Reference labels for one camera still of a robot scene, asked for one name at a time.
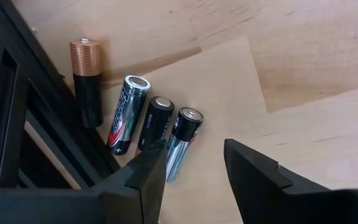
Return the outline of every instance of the silver battery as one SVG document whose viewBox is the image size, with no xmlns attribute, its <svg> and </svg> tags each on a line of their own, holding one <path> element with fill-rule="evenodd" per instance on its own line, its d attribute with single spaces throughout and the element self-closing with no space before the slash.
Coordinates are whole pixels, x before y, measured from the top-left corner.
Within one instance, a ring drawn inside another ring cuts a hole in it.
<svg viewBox="0 0 358 224">
<path fill-rule="evenodd" d="M 125 77 L 107 142 L 111 154 L 121 156 L 127 152 L 150 87 L 142 77 Z"/>
<path fill-rule="evenodd" d="M 203 115 L 194 109 L 182 108 L 179 111 L 168 143 L 167 183 L 174 182 L 178 177 L 203 120 Z"/>
</svg>

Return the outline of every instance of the copper-top battery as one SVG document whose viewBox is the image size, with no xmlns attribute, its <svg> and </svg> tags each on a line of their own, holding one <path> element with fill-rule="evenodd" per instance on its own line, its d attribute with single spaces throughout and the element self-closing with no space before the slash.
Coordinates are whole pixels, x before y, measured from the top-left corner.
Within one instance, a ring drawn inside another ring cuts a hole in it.
<svg viewBox="0 0 358 224">
<path fill-rule="evenodd" d="M 89 39 L 70 42 L 75 96 L 86 128 L 95 128 L 103 123 L 101 44 Z"/>
</svg>

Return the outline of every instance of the aa battery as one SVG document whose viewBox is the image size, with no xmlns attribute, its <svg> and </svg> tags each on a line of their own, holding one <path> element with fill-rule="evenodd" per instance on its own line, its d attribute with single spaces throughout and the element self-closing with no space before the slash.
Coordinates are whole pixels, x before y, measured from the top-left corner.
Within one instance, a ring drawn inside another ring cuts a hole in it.
<svg viewBox="0 0 358 224">
<path fill-rule="evenodd" d="M 70 42 L 75 97 L 86 128 L 103 123 L 101 42 L 80 39 Z"/>
<path fill-rule="evenodd" d="M 153 97 L 145 115 L 142 132 L 137 147 L 139 152 L 165 137 L 167 126 L 171 119 L 175 105 L 164 97 Z"/>
<path fill-rule="evenodd" d="M 111 154 L 121 156 L 128 151 L 150 87 L 151 84 L 144 78 L 135 75 L 125 77 L 107 142 Z"/>
<path fill-rule="evenodd" d="M 203 121 L 204 116 L 200 112 L 192 108 L 180 109 L 168 143 L 167 183 L 177 178 L 190 144 Z"/>
</svg>

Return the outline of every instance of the copper battery cap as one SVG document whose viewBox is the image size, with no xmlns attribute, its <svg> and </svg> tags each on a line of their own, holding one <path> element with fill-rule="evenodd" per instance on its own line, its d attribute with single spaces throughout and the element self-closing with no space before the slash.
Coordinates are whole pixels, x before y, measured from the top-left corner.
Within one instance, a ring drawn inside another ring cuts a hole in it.
<svg viewBox="0 0 358 224">
<path fill-rule="evenodd" d="M 102 73 L 101 42 L 89 39 L 70 42 L 73 73 L 80 76 L 94 76 Z"/>
</svg>

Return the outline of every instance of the light wood panel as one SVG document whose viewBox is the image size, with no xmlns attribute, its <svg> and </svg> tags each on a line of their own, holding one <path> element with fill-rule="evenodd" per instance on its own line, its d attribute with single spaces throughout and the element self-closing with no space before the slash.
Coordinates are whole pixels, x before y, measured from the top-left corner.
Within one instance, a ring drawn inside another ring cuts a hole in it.
<svg viewBox="0 0 358 224">
<path fill-rule="evenodd" d="M 358 1 L 186 0 L 201 47 L 247 34 L 269 111 L 358 88 Z"/>
<path fill-rule="evenodd" d="M 245 37 L 146 74 L 150 96 L 191 106 L 205 116 L 173 184 L 165 188 L 162 223 L 242 223 L 227 179 L 223 143 L 234 138 L 331 189 L 358 188 L 358 90 L 267 113 Z M 121 90 L 105 91 L 107 138 Z M 130 151 L 134 155 L 140 121 Z"/>
<path fill-rule="evenodd" d="M 175 116 L 181 107 L 190 106 L 205 117 L 181 175 L 174 184 L 166 186 L 162 223 L 238 222 L 241 218 L 226 175 L 223 141 L 230 136 L 226 131 L 237 119 L 267 114 L 247 39 L 207 50 L 145 77 L 152 84 L 149 97 L 171 99 L 176 106 Z M 120 86 L 115 86 L 104 92 L 105 105 L 112 109 L 108 109 L 110 115 L 98 128 L 105 139 L 120 90 Z M 133 158 L 142 123 L 143 118 L 129 152 L 116 157 L 121 164 Z"/>
<path fill-rule="evenodd" d="M 248 35 L 269 111 L 358 89 L 358 0 L 16 0 L 72 84 L 68 41 L 106 42 L 106 79 Z"/>
<path fill-rule="evenodd" d="M 18 0 L 16 6 L 69 85 L 68 43 L 81 37 L 104 41 L 107 80 L 146 73 L 201 51 L 179 0 Z"/>
</svg>

